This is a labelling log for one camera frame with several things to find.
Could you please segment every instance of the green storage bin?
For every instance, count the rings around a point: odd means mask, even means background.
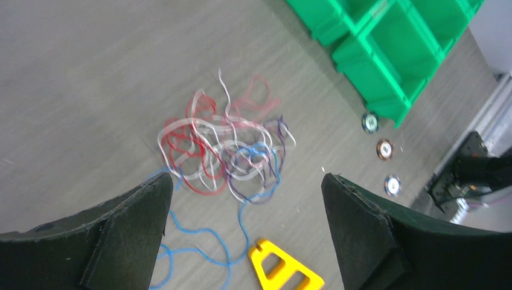
[[[476,12],[480,9],[480,7],[482,7],[482,4],[484,3],[484,0],[461,0],[461,1],[467,3],[467,5],[473,11],[473,15],[476,14]]]
[[[357,34],[387,11],[395,0],[287,0],[311,31],[312,38],[330,45],[347,33]]]
[[[435,74],[444,54],[418,11],[397,1],[381,19],[350,36],[333,53],[366,107],[399,127]]]
[[[460,0],[410,0],[447,54],[466,30],[470,17]]]
[[[399,127],[484,0],[287,0],[366,108]]]

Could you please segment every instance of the wire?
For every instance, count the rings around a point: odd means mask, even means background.
[[[179,167],[178,167],[178,171],[181,174],[183,174],[183,171]],[[178,181],[178,183],[176,184],[175,190],[179,189],[179,186],[181,185],[180,181]],[[275,188],[279,185],[280,181],[281,180],[278,177],[278,182],[276,183],[276,186],[273,188],[273,190],[275,190]],[[256,195],[253,195],[253,196],[249,197],[249,199],[255,199],[255,198],[258,198],[258,197],[265,197],[266,195],[269,195],[269,194],[270,193],[256,194]],[[152,289],[152,290],[153,289],[154,290],[162,289],[170,281],[170,279],[172,278],[172,273],[173,273],[173,262],[174,262],[173,255],[174,254],[179,254],[179,253],[198,253],[204,259],[206,259],[207,261],[209,261],[209,262],[211,262],[211,263],[213,263],[215,265],[218,265],[218,266],[226,267],[227,270],[228,270],[228,273],[227,273],[226,281],[224,282],[224,284],[223,284],[221,289],[227,289],[227,287],[229,285],[229,281],[231,279],[231,267],[236,265],[236,264],[238,264],[238,263],[240,263],[245,258],[245,256],[247,255],[247,252],[249,251],[249,246],[250,246],[249,234],[247,232],[247,229],[243,225],[243,221],[242,221],[242,214],[243,214],[243,211],[244,211],[245,207],[247,206],[247,204],[248,204],[248,202],[242,203],[242,205],[240,206],[240,208],[238,210],[238,224],[239,224],[240,228],[242,229],[242,232],[243,232],[244,237],[245,237],[245,248],[242,251],[242,253],[236,259],[233,259],[231,257],[231,253],[229,252],[229,249],[226,246],[226,243],[224,243],[224,241],[222,240],[220,235],[217,234],[217,232],[215,232],[211,228],[200,228],[200,229],[197,229],[197,230],[185,229],[178,222],[178,219],[176,218],[175,213],[172,210],[169,210],[169,214],[172,217],[173,222],[174,222],[176,228],[178,230],[180,230],[181,232],[183,232],[185,234],[210,233],[213,236],[215,236],[215,238],[219,241],[219,243],[221,244],[222,248],[224,249],[224,252],[226,253],[226,261],[222,262],[222,261],[218,261],[216,259],[213,259],[210,256],[208,256],[205,252],[203,252],[201,249],[198,249],[198,248],[181,248],[181,249],[176,249],[176,250],[170,250],[166,245],[160,244],[160,247],[162,247],[164,249],[165,254],[159,254],[157,256],[157,260],[159,260],[159,259],[161,259],[161,258],[163,258],[165,256],[168,256],[169,257],[169,269],[168,269],[167,275],[165,276],[165,279],[163,281],[161,281],[160,283],[158,283],[157,285],[155,285],[155,286],[150,286],[149,289]]]
[[[257,105],[248,100],[248,95],[252,91],[255,80],[262,81],[270,92],[268,100],[263,105]],[[221,194],[228,187],[233,196],[239,197],[237,200],[244,202],[247,200],[247,197],[233,186],[233,180],[247,181],[259,175],[262,178],[261,192],[265,191],[274,185],[274,182],[270,183],[270,185],[266,182],[267,177],[275,177],[274,171],[281,171],[286,149],[293,149],[296,146],[296,141],[290,133],[288,126],[284,123],[282,116],[279,119],[269,120],[263,124],[254,123],[240,116],[240,109],[263,111],[266,114],[270,109],[279,104],[279,100],[272,99],[272,91],[261,77],[254,76],[244,96],[233,103],[229,91],[222,80],[220,70],[219,82],[223,86],[228,99],[224,116],[216,115],[217,105],[215,101],[207,96],[204,90],[200,89],[194,94],[192,100],[188,102],[185,119],[172,118],[165,123],[165,128],[159,132],[157,137],[158,146],[168,171],[178,178],[181,178],[181,176],[174,168],[182,167],[184,161],[190,158],[200,159],[199,168],[195,169],[195,172],[193,171],[192,174],[184,175],[182,178],[183,182],[192,191],[201,195],[213,196]],[[236,115],[230,115],[229,111],[231,108],[236,111]],[[214,124],[213,122],[220,122],[221,125]],[[273,127],[277,131],[278,144],[274,144],[272,135],[269,132]],[[261,151],[267,153],[255,154],[248,151],[247,148],[250,148],[250,145],[238,139],[240,133],[237,133],[237,131],[257,132],[261,138],[256,138],[256,140],[261,140]],[[228,135],[232,135],[233,139],[227,139]],[[288,147],[284,143],[286,138],[292,139],[292,147],[286,148]],[[184,148],[186,143],[190,143],[188,149]],[[272,151],[277,152],[278,155],[271,154]],[[281,157],[279,162],[280,168],[272,168],[271,166],[270,161],[276,156]],[[269,167],[268,175],[266,174],[267,166]],[[201,182],[205,189],[199,189],[192,185],[192,181],[196,179]]]
[[[169,173],[169,170],[167,169],[167,167],[163,167],[162,169],[158,170],[158,171],[155,171],[153,173],[151,173],[151,175],[147,178],[147,179],[151,179],[153,177],[155,177],[156,175],[162,173],[162,172],[167,172]],[[181,187],[181,184],[183,183],[183,179],[182,178],[178,178],[178,182],[176,183],[176,185],[174,186],[174,189],[173,189],[173,192],[176,192],[177,190],[179,190],[179,188]]]

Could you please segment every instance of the white wall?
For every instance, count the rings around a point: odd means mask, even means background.
[[[512,71],[512,0],[486,0],[469,27],[493,73]]]
[[[469,213],[462,221],[461,225],[472,228],[481,228],[483,230],[500,231],[503,233],[512,232],[512,198],[510,192],[512,187],[502,190],[502,193],[494,194],[494,197],[488,198],[487,202],[498,196],[506,196],[502,201],[489,206],[481,207],[478,210]]]

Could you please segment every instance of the floor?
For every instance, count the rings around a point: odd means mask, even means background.
[[[359,95],[284,1],[6,0],[0,27],[0,232],[29,230],[143,182],[162,167],[156,134],[166,119],[184,116],[195,90],[222,105],[219,68],[233,96],[258,73],[282,99],[273,115],[284,115],[298,147],[273,201],[249,207],[244,220],[253,240],[273,241],[323,277],[326,289],[342,280],[322,168],[378,195],[395,173],[403,195],[394,200],[409,205],[496,86],[466,32],[400,129],[383,120],[367,135]],[[395,144],[388,163],[375,154],[382,137]],[[180,190],[171,207],[184,227],[213,227],[233,255],[241,252],[229,194]],[[167,233],[171,248],[198,245],[223,258],[210,237],[183,235],[172,222]],[[157,263],[155,283],[166,270]],[[216,289],[225,278],[225,269],[180,254],[167,288]],[[229,285],[258,289],[248,260]]]

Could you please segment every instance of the blue wire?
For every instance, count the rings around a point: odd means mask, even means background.
[[[253,146],[250,149],[248,149],[248,148],[241,148],[238,152],[241,152],[243,150],[247,150],[247,151],[249,151],[250,156],[253,156],[253,157],[254,156],[266,155],[266,151],[264,151],[264,150],[262,151],[262,150],[258,150],[257,149],[259,147],[266,148],[266,145],[264,143],[262,143],[262,142],[257,142],[255,144],[253,144]],[[276,155],[274,150],[272,150],[272,154],[274,155],[275,168],[278,168],[278,158],[277,158],[277,155]],[[181,170],[181,168],[178,168],[178,170],[179,170],[179,172],[181,174],[181,178],[179,178],[178,183],[174,187],[174,191],[177,191],[179,189],[179,187],[181,186],[182,181],[183,181],[183,175],[184,175],[183,171]],[[168,169],[164,167],[162,170],[156,172],[151,177],[155,176],[159,172],[168,172]],[[252,195],[252,196],[249,197],[249,199],[254,199],[257,196],[259,196],[261,198],[265,198],[265,197],[273,194],[274,191],[277,189],[278,185],[281,183],[281,176],[280,176],[278,170],[276,170],[276,178],[277,178],[277,182],[276,182],[276,184],[272,187],[272,189],[269,192]],[[238,210],[238,224],[240,225],[240,228],[242,229],[242,232],[243,232],[243,234],[245,236],[245,249],[242,251],[241,255],[238,256],[238,258],[236,258],[235,260],[231,259],[231,254],[229,253],[229,250],[228,250],[228,247],[226,246],[226,243],[224,243],[224,241],[219,236],[219,234],[217,234],[217,232],[215,232],[211,228],[200,228],[198,230],[187,230],[187,229],[181,227],[181,225],[179,224],[178,220],[176,219],[176,215],[174,214],[174,212],[172,210],[169,210],[169,213],[170,213],[171,217],[173,218],[173,221],[174,221],[174,224],[176,225],[176,228],[178,228],[178,230],[180,230],[181,232],[183,232],[185,234],[200,234],[200,233],[211,233],[211,234],[213,234],[215,236],[215,238],[221,244],[222,248],[224,249],[224,252],[226,253],[227,261],[226,262],[219,262],[219,261],[217,261],[215,259],[212,259],[212,258],[210,258],[210,256],[208,256],[206,253],[204,253],[202,250],[200,250],[198,248],[182,248],[182,249],[170,250],[166,245],[160,244],[160,247],[162,247],[165,250],[165,254],[159,254],[157,256],[157,260],[159,260],[159,259],[161,259],[161,258],[163,258],[165,256],[169,256],[169,270],[167,272],[167,275],[166,275],[165,279],[162,282],[160,282],[159,284],[157,284],[155,286],[150,286],[149,289],[151,289],[151,290],[161,289],[171,280],[171,277],[172,277],[172,274],[173,274],[173,262],[174,262],[173,254],[179,254],[179,253],[199,253],[207,261],[209,261],[209,262],[211,262],[211,263],[213,263],[215,265],[227,267],[228,275],[227,275],[227,278],[226,278],[226,282],[224,282],[224,285],[221,288],[222,290],[227,289],[227,287],[229,285],[229,281],[231,279],[231,267],[236,265],[236,264],[238,264],[238,263],[240,263],[244,259],[245,255],[247,255],[247,252],[249,251],[249,245],[250,245],[249,234],[247,233],[247,230],[244,227],[243,222],[242,222],[243,210],[245,209],[245,207],[246,207],[246,205],[248,203],[249,203],[248,201],[242,203],[242,206],[240,206],[240,209]]]

